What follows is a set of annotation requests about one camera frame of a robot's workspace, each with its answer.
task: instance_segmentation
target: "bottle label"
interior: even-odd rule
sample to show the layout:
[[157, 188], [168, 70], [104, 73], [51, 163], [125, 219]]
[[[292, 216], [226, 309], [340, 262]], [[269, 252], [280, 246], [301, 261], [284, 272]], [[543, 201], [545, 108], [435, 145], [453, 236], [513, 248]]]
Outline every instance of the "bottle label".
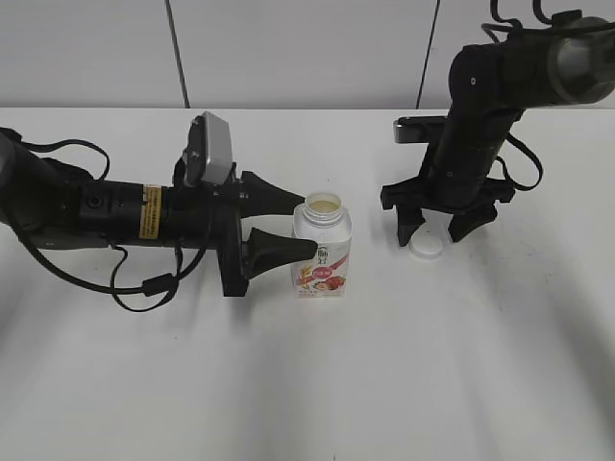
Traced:
[[342, 296], [346, 288], [350, 243], [350, 240], [341, 243], [319, 243], [314, 259], [294, 263], [291, 274], [297, 296]]

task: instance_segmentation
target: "bottle neck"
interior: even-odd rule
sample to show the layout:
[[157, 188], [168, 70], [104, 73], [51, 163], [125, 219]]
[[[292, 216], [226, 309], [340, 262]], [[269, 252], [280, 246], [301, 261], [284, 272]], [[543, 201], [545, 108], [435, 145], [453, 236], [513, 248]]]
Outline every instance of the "bottle neck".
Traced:
[[334, 194], [316, 193], [306, 198], [303, 213], [306, 219], [319, 228], [330, 228], [344, 217], [342, 202]]

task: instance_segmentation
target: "black cable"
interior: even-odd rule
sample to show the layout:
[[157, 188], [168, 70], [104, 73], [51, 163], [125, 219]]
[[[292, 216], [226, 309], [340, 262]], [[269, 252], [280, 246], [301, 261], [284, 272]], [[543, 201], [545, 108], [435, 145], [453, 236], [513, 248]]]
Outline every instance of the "black cable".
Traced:
[[182, 95], [184, 96], [184, 107], [190, 109], [190, 101], [188, 100], [188, 89], [185, 85], [184, 67], [182, 66], [182, 57], [180, 55], [180, 45], [177, 41], [177, 33], [175, 32], [175, 20], [173, 19], [173, 10], [171, 9], [170, 0], [164, 0], [166, 7], [166, 17], [169, 21], [169, 29], [171, 30], [171, 40], [173, 41], [173, 53], [175, 54], [175, 63], [177, 71], [180, 74], [180, 86], [182, 87]]
[[508, 23], [514, 29], [523, 29], [523, 24], [516, 17], [510, 18], [510, 19], [503, 19], [500, 16], [500, 13], [498, 12], [498, 0], [490, 0], [489, 7], [491, 10], [491, 17], [493, 17], [494, 21], [500, 22], [500, 23]]
[[593, 34], [595, 32], [604, 32], [615, 30], [615, 22], [609, 22], [607, 24], [601, 24], [600, 26], [587, 26], [576, 27], [573, 29], [516, 29], [510, 26], [503, 26], [500, 24], [482, 24], [480, 28], [488, 33], [489, 32], [504, 32], [515, 33], [529, 36], [580, 36], [583, 34]]
[[[51, 262], [37, 248], [37, 246], [30, 239], [30, 235], [28, 235], [28, 232], [26, 232], [23, 229], [19, 221], [15, 218], [14, 214], [12, 213], [12, 210], [10, 210], [10, 208], [7, 205], [2, 206], [2, 211], [7, 216], [7, 221], [12, 231], [17, 236], [17, 238], [19, 239], [21, 244], [24, 246], [24, 248], [28, 251], [28, 253], [32, 255], [32, 257], [38, 262], [38, 264], [43, 266], [45, 269], [47, 269], [49, 272], [51, 272], [56, 277], [64, 281], [67, 281], [68, 283], [72, 283], [73, 285], [77, 285], [81, 288], [84, 288], [85, 290], [90, 290], [90, 291], [102, 293], [105, 295], [111, 295], [113, 292], [115, 292], [118, 295], [143, 294], [142, 286], [132, 287], [132, 288], [115, 288], [114, 290], [111, 290], [111, 288], [108, 286], [98, 285], [96, 283], [91, 283], [89, 281], [78, 279], [74, 276], [71, 276], [70, 274], [68, 274], [67, 272], [60, 269], [58, 266], [56, 266], [53, 262]], [[206, 237], [204, 238], [203, 246], [199, 249], [199, 251], [194, 256], [190, 264], [188, 264], [188, 266], [183, 271], [181, 271], [180, 280], [183, 280], [187, 276], [189, 276], [190, 273], [194, 271], [194, 269], [199, 265], [199, 263], [203, 259], [203, 256], [205, 255], [207, 248], [209, 246], [209, 236], [211, 233], [211, 223], [210, 222], [211, 222], [211, 219], [209, 219], [208, 233], [206, 234]]]
[[531, 7], [534, 9], [534, 16], [536, 16], [536, 19], [540, 22], [548, 26], [554, 23], [553, 20], [548, 18], [542, 11], [542, 0], [531, 0]]
[[89, 141], [83, 141], [82, 139], [65, 139], [64, 141], [54, 142], [53, 144], [33, 144], [31, 142], [23, 141], [16, 142], [21, 144], [29, 151], [37, 152], [40, 154], [49, 154], [50, 152], [57, 151], [58, 149], [61, 149], [62, 147], [66, 146], [83, 146], [87, 147], [88, 149], [91, 149], [92, 151], [96, 151], [105, 158], [105, 169], [103, 170], [102, 175], [100, 175], [97, 181], [103, 181], [107, 177], [107, 175], [109, 174], [109, 170], [111, 169], [111, 159], [109, 158], [109, 155], [96, 144]]
[[[72, 283], [73, 285], [77, 285], [86, 290], [95, 291], [97, 293], [103, 293], [105, 295], [111, 294], [111, 289], [108, 286], [97, 285], [95, 283], [90, 283], [89, 281], [85, 281], [82, 279], [77, 279], [74, 276], [66, 273], [54, 263], [52, 263], [49, 259], [47, 259], [43, 253], [32, 243], [28, 232], [26, 232], [22, 227], [19, 221], [15, 218], [14, 214], [12, 214], [12, 210], [7, 205], [2, 206], [2, 211], [7, 217], [7, 221], [9, 222], [9, 226], [11, 226], [12, 231], [15, 233], [21, 244], [28, 250], [28, 253], [32, 255], [32, 257], [47, 269], [49, 272], [54, 274], [56, 277], [67, 281], [68, 283]], [[121, 295], [137, 295], [143, 293], [142, 287], [134, 287], [134, 288], [117, 288], [117, 293]]]
[[175, 295], [177, 294], [177, 290], [180, 287], [180, 280], [181, 280], [180, 274], [182, 271], [182, 264], [184, 264], [184, 254], [182, 253], [182, 247], [180, 246], [179, 243], [175, 246], [175, 261], [177, 264], [177, 269], [175, 272], [173, 286], [171, 287], [171, 289], [169, 289], [169, 291], [166, 292], [166, 294], [160, 301], [158, 301], [156, 304], [152, 305], [151, 307], [146, 307], [144, 309], [133, 309], [132, 307], [127, 306], [119, 298], [117, 294], [117, 289], [115, 288], [115, 278], [117, 277], [117, 272], [119, 271], [119, 268], [122, 266], [122, 264], [124, 264], [126, 259], [128, 259], [128, 250], [126, 250], [124, 247], [120, 247], [115, 244], [112, 244], [111, 247], [114, 250], [117, 250], [123, 253], [122, 258], [115, 265], [115, 267], [113, 268], [113, 271], [111, 272], [111, 281], [110, 281], [111, 296], [113, 297], [115, 302], [118, 303], [122, 308], [124, 308], [125, 310], [128, 310], [129, 312], [136, 312], [136, 313], [149, 312], [150, 310], [157, 309], [169, 303], [170, 301], [173, 300], [173, 298], [175, 298]]
[[483, 31], [493, 40], [494, 43], [500, 43], [500, 39], [492, 31]]
[[523, 185], [523, 184], [520, 184], [514, 181], [510, 177], [510, 174], [508, 173], [508, 168], [506, 167], [506, 162], [504, 161], [504, 159], [501, 157], [496, 157], [496, 161], [499, 162], [500, 165], [502, 166], [502, 172], [504, 174], [504, 178], [506, 179], [507, 182], [512, 184], [512, 186], [516, 190], [520, 190], [522, 192], [528, 192], [532, 189], [535, 189], [536, 187], [538, 187], [538, 184], [542, 182], [542, 177], [545, 172], [542, 166], [542, 163], [540, 162], [540, 159], [534, 152], [531, 151], [531, 149], [525, 143], [517, 139], [512, 134], [510, 133], [508, 134], [508, 136], [506, 137], [506, 141], [508, 141], [510, 144], [512, 144], [514, 147], [520, 150], [534, 164], [534, 166], [536, 167], [536, 170], [538, 170], [538, 181], [536, 181], [534, 185]]
[[438, 20], [438, 14], [440, 13], [440, 1], [435, 2], [435, 12], [433, 13], [433, 21], [431, 23], [430, 40], [427, 44], [427, 53], [425, 54], [425, 61], [423, 62], [423, 73], [421, 74], [421, 84], [419, 85], [419, 94], [416, 97], [416, 108], [421, 107], [421, 98], [423, 97], [423, 87], [425, 86], [425, 77], [427, 76], [427, 68], [430, 63], [431, 45], [433, 44], [433, 35], [435, 34], [435, 23]]

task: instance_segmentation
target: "cylindrical joint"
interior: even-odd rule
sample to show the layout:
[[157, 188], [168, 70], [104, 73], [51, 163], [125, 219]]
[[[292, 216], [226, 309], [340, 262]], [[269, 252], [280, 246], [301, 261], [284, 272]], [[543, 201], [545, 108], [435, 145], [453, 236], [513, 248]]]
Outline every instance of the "cylindrical joint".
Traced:
[[[607, 24], [598, 17], [584, 17], [569, 28]], [[553, 89], [564, 104], [593, 104], [615, 89], [615, 33], [600, 32], [562, 37], [549, 50]]]
[[79, 227], [124, 245], [199, 248], [209, 226], [208, 190], [93, 182], [84, 187]]
[[459, 115], [454, 104], [429, 168], [430, 197], [449, 208], [470, 205], [518, 116], [517, 110]]

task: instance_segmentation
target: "white wall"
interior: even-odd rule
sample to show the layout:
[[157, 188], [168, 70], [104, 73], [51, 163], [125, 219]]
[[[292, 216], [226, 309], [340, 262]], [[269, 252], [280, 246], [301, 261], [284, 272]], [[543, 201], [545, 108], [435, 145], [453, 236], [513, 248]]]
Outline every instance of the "white wall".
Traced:
[[[450, 63], [488, 40], [488, 3], [442, 1], [423, 108], [449, 105]], [[529, 0], [500, 3], [532, 19]], [[544, 4], [615, 19], [612, 0]], [[413, 108], [435, 0], [172, 5], [193, 107]], [[4, 0], [0, 59], [2, 106], [183, 106], [163, 0]]]
[[162, 1], [2, 0], [0, 105], [180, 103]]

